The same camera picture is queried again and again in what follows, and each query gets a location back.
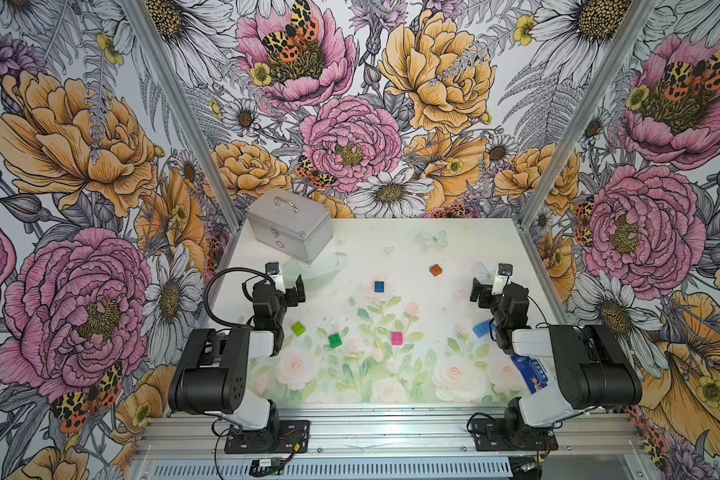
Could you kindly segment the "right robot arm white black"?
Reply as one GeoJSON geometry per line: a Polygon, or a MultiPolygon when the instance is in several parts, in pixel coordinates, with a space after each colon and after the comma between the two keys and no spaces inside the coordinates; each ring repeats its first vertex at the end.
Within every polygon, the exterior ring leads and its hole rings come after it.
{"type": "Polygon", "coordinates": [[[469,418],[466,429],[478,451],[548,454],[558,448],[555,429],[564,421],[641,400],[641,381],[608,327],[533,328],[529,290],[513,282],[488,285],[474,279],[470,300],[493,315],[489,333],[503,353],[526,365],[548,359],[553,366],[552,376],[544,374],[528,395],[509,401],[503,417],[475,413],[469,418]]]}

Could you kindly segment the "light blue lego brick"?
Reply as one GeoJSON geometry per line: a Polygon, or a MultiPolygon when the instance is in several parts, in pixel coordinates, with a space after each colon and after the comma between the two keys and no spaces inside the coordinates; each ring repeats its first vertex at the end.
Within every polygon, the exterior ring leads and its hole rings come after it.
{"type": "Polygon", "coordinates": [[[472,328],[473,333],[477,338],[483,338],[485,336],[493,337],[494,335],[494,329],[493,329],[493,321],[483,321],[477,325],[474,325],[472,328]]]}

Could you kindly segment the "lime green lego brick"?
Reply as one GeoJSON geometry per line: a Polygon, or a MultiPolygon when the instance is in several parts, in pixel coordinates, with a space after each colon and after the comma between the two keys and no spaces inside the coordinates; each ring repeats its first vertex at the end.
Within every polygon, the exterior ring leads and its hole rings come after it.
{"type": "Polygon", "coordinates": [[[291,325],[291,330],[295,336],[300,337],[306,332],[306,327],[301,322],[296,322],[291,325]]]}

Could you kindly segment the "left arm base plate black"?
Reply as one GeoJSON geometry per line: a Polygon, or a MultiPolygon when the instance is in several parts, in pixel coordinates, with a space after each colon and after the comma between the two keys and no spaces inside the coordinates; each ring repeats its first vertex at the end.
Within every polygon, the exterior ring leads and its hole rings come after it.
{"type": "Polygon", "coordinates": [[[307,451],[311,422],[309,420],[281,420],[277,427],[229,434],[224,444],[226,454],[289,454],[296,446],[298,452],[307,451]]]}

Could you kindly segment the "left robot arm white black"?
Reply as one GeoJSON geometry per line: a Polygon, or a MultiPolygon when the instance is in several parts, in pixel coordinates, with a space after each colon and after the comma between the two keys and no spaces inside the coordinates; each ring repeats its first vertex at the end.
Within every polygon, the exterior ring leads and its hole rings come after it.
{"type": "Polygon", "coordinates": [[[212,417],[230,427],[224,435],[227,454],[283,451],[288,436],[304,431],[281,427],[275,402],[247,386],[249,362],[280,353],[285,339],[285,314],[290,307],[306,301],[302,277],[295,278],[294,286],[284,288],[272,276],[274,266],[268,263],[265,272],[230,267],[212,277],[203,294],[203,307],[221,328],[191,331],[169,386],[168,402],[173,412],[212,417]],[[221,319],[208,302],[214,284],[231,273],[260,279],[253,287],[243,288],[253,308],[247,323],[221,319]]]}

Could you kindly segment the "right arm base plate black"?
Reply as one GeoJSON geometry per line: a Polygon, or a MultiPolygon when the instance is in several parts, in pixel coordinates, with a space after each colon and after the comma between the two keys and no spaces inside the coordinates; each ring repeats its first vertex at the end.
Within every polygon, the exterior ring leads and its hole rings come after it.
{"type": "Polygon", "coordinates": [[[559,449],[551,429],[528,427],[522,422],[477,416],[468,422],[468,432],[479,452],[539,451],[548,454],[559,449]]]}

